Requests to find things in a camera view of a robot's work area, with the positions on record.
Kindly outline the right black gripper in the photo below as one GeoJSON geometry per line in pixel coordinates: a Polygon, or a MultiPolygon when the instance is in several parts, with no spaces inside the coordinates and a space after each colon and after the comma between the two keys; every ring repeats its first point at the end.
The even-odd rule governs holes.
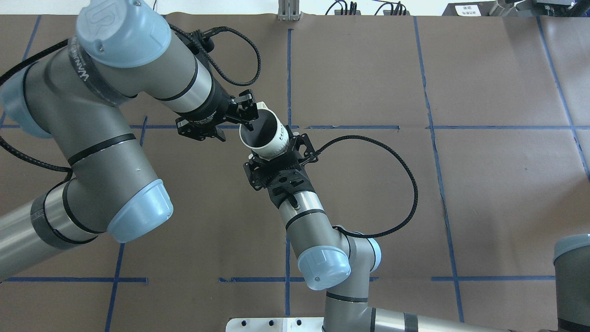
{"type": "Polygon", "coordinates": [[[251,154],[243,166],[249,185],[255,191],[267,189],[276,208],[280,208],[284,201],[291,201],[294,207],[296,193],[316,192],[304,169],[305,165],[318,162],[316,149],[308,134],[293,132],[291,126],[288,126],[288,133],[288,154],[271,161],[251,154]]]}

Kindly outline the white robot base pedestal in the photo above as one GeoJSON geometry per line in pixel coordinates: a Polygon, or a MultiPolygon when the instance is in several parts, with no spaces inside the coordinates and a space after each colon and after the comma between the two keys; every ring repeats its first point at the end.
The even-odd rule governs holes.
{"type": "Polygon", "coordinates": [[[323,317],[236,318],[226,332],[322,332],[323,317]]]}

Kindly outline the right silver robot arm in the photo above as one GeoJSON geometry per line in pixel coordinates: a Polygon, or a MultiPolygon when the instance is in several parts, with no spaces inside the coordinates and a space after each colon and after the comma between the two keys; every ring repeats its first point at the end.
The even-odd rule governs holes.
{"type": "Polygon", "coordinates": [[[308,288],[326,291],[322,331],[510,331],[517,286],[554,281],[556,317],[548,331],[589,329],[589,158],[569,128],[379,128],[395,138],[419,136],[421,160],[404,159],[357,174],[360,149],[372,141],[350,128],[352,151],[334,183],[313,185],[308,174],[326,149],[286,126],[240,130],[251,151],[248,182],[268,191],[278,209],[297,267],[308,288]],[[370,303],[372,273],[385,281],[394,263],[422,268],[451,285],[458,317],[429,319],[370,303]],[[442,274],[436,273],[444,265],[442,274]]]}

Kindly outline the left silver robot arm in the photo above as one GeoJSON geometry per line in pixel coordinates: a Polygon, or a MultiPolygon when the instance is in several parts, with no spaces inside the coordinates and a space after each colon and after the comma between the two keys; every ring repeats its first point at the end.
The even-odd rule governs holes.
{"type": "Polygon", "coordinates": [[[39,52],[2,77],[1,104],[21,129],[56,141],[68,167],[34,159],[5,140],[4,149],[67,177],[40,197],[1,217],[1,279],[77,248],[107,232],[119,243],[152,231],[173,213],[156,175],[120,111],[146,93],[178,115],[177,131],[225,141],[224,122],[249,130],[254,95],[237,97],[209,52],[221,26],[185,32],[142,0],[92,0],[69,39],[39,52]]]}

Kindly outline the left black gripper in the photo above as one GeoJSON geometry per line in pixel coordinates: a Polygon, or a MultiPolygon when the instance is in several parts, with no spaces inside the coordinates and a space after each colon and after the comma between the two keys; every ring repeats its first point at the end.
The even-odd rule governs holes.
{"type": "Polygon", "coordinates": [[[204,80],[196,78],[192,86],[178,93],[177,113],[180,115],[175,120],[178,134],[197,141],[207,138],[227,141],[224,131],[217,125],[225,122],[227,115],[230,115],[230,122],[244,125],[247,130],[254,130],[253,121],[259,119],[251,89],[230,96],[213,78],[209,79],[208,89],[204,80]]]}

